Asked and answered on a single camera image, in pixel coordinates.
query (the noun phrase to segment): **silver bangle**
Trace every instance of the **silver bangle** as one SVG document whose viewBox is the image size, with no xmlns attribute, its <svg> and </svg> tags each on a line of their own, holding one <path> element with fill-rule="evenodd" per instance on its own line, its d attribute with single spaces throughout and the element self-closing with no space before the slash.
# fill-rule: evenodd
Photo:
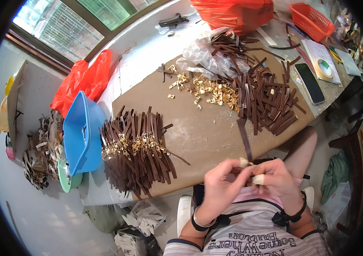
<svg viewBox="0 0 363 256">
<path fill-rule="evenodd" d="M 197 218 L 196 218 L 196 212 L 197 212 L 197 210 L 198 210 L 200 207 L 201 207 L 201 205 L 197 206 L 197 208 L 194 210 L 194 213 L 193 213 L 193 219 L 194 219 L 194 222 L 195 222 L 198 226 L 203 227 L 203 228 L 209 228 L 209 227 L 213 226 L 213 225 L 214 225 L 214 223 L 215 223 L 215 221 L 216 221 L 217 219 L 213 219 L 213 221 L 212 221 L 210 224 L 208 224 L 208 225 L 202 225 L 202 224 L 200 224 L 200 223 L 197 221 Z"/>
</svg>

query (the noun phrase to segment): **smartphone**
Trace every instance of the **smartphone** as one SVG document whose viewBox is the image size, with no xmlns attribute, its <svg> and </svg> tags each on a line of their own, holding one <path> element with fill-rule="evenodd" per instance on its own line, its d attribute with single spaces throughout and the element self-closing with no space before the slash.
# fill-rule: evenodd
<svg viewBox="0 0 363 256">
<path fill-rule="evenodd" d="M 309 69 L 308 65 L 305 63 L 295 64 L 295 69 L 297 70 L 299 76 L 301 77 L 302 83 L 308 92 L 308 96 L 314 105 L 323 103 L 325 97 L 322 94 L 321 88 L 318 85 L 317 80 Z"/>
</svg>

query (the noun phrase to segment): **hand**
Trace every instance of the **hand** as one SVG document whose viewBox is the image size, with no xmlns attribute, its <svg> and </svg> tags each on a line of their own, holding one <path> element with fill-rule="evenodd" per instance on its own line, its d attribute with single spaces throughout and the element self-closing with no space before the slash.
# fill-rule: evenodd
<svg viewBox="0 0 363 256">
<path fill-rule="evenodd" d="M 263 162 L 253 169 L 253 175 L 266 174 L 264 177 L 264 186 L 269 192 L 276 197 L 291 196 L 294 193 L 299 194 L 298 186 L 294 178 L 288 172 L 281 159 Z M 254 193 L 261 194 L 265 187 L 259 188 L 253 185 Z"/>
<path fill-rule="evenodd" d="M 239 159 L 227 159 L 204 176 L 204 201 L 196 212 L 196 218 L 201 224 L 209 224 L 222 214 L 246 184 L 253 167 L 242 169 L 239 165 Z M 227 175 L 232 170 L 240 173 L 234 182 L 229 182 Z"/>
</svg>

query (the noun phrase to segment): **striped shirt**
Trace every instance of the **striped shirt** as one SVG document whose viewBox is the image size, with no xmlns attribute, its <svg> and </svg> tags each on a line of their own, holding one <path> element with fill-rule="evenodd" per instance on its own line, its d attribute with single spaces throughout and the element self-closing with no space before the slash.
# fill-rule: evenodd
<svg viewBox="0 0 363 256">
<path fill-rule="evenodd" d="M 271 218 L 282 209 L 262 199 L 230 205 L 224 214 L 249 211 L 230 217 L 230 225 L 210 230 L 201 248 L 190 241 L 171 239 L 163 256 L 289 256 L 327 255 L 318 231 L 297 238 L 276 226 Z"/>
</svg>

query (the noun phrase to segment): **pink garment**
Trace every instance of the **pink garment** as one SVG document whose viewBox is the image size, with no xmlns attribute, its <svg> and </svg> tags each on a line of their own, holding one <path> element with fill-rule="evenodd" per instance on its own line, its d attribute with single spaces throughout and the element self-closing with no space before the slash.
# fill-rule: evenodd
<svg viewBox="0 0 363 256">
<path fill-rule="evenodd" d="M 295 180 L 295 183 L 299 186 L 303 179 L 294 178 L 294 180 Z M 283 208 L 283 204 L 281 203 L 281 200 L 279 197 L 273 196 L 265 190 L 260 195 L 254 195 L 253 189 L 251 187 L 243 187 L 241 189 L 240 193 L 238 194 L 238 196 L 235 198 L 233 203 L 247 201 L 247 200 L 251 200 L 251 199 L 264 199 L 264 200 L 267 200 L 274 204 L 277 204 L 278 206 Z"/>
</svg>

